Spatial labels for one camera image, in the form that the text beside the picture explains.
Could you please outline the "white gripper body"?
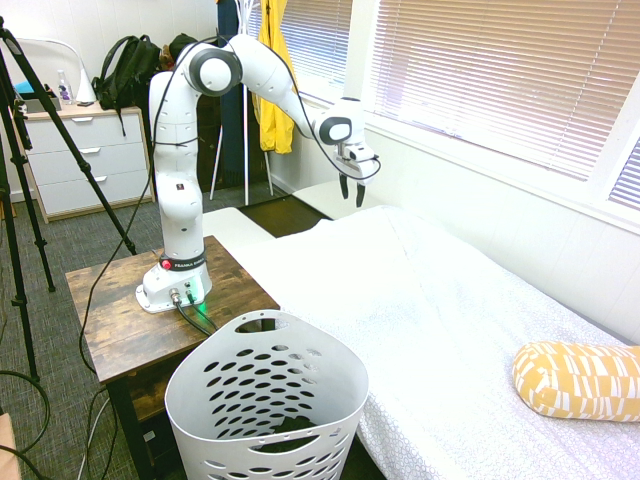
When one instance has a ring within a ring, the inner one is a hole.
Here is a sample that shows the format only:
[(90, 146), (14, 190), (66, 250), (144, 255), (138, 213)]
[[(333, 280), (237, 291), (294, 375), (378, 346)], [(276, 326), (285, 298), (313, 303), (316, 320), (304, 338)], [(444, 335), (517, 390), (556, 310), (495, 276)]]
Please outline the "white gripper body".
[(334, 160), (339, 174), (343, 173), (347, 179), (355, 179), (365, 186), (369, 178), (375, 175), (375, 155), (372, 153), (335, 153)]

